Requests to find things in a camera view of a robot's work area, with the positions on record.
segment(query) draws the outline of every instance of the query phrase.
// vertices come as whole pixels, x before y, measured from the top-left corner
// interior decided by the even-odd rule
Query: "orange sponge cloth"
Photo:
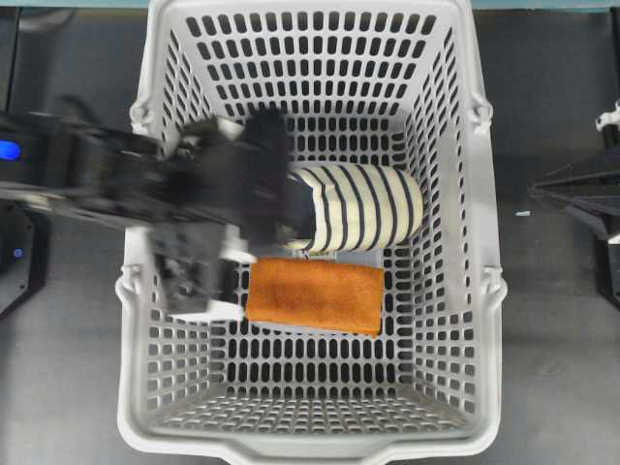
[[[382,269],[320,260],[260,259],[252,265],[250,322],[311,326],[376,336]]]

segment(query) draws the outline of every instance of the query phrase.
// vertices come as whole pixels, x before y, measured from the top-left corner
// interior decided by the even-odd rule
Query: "striped cloth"
[[[343,163],[295,168],[291,176],[312,189],[316,216],[314,236],[289,242],[294,250],[381,249],[410,237],[421,223],[419,187],[402,170]]]

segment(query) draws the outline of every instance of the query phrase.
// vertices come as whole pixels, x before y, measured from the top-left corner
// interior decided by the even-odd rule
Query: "dark gray surface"
[[[55,31],[36,25],[22,21],[12,109],[53,110],[54,96],[76,93],[104,124],[128,128],[143,14],[80,11]],[[477,26],[495,106],[510,286],[503,418],[483,454],[417,463],[617,464],[620,312],[596,294],[587,229],[526,196],[538,175],[602,147],[593,121],[618,94],[609,19],[484,13]],[[45,61],[51,49],[54,59]],[[531,217],[514,216],[527,209]],[[115,423],[120,310],[112,292],[122,233],[59,219],[49,229],[48,266],[40,266],[46,285],[0,320],[0,464],[221,463],[144,454],[122,441]]]

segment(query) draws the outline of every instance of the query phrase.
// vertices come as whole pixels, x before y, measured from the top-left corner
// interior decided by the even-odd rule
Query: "white bracket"
[[[488,299],[486,305],[492,311],[497,310],[508,294],[508,285],[502,278],[502,268],[485,266],[481,280],[482,295]]]
[[[493,119],[493,106],[481,95],[474,95],[476,104],[469,112],[469,118],[474,123],[474,134],[487,135],[491,129]]]
[[[602,131],[605,126],[614,124],[620,130],[620,100],[616,101],[616,110],[603,113],[597,118],[597,131]]]

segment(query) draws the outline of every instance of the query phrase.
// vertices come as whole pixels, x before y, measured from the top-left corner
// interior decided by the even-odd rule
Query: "blue light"
[[[19,160],[21,148],[15,142],[10,140],[0,140],[0,160],[13,162]]]

